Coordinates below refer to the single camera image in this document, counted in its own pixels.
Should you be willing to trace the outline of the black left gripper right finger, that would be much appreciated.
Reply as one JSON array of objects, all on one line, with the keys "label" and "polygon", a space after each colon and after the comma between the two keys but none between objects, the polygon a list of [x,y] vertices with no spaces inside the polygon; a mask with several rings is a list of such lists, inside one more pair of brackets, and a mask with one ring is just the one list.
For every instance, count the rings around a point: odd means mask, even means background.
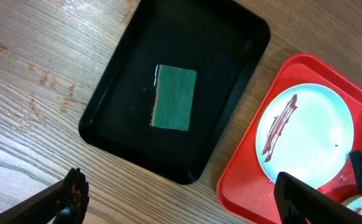
[{"label": "black left gripper right finger", "polygon": [[277,176],[274,197],[282,224],[362,224],[362,215],[286,172]]}]

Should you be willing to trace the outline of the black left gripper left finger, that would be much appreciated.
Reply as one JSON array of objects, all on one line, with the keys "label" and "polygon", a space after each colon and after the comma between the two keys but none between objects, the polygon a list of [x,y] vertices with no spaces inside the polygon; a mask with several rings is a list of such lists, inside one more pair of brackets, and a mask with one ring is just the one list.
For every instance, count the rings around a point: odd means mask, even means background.
[{"label": "black left gripper left finger", "polygon": [[0,213],[0,224],[82,224],[89,203],[89,185],[79,168],[18,205]]}]

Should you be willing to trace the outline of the green yellow sponge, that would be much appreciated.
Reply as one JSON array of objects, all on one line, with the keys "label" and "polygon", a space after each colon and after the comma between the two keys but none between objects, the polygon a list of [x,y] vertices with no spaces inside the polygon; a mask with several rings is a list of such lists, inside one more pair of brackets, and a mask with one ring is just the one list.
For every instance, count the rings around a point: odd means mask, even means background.
[{"label": "green yellow sponge", "polygon": [[150,125],[161,129],[189,129],[197,71],[157,65],[155,102]]}]

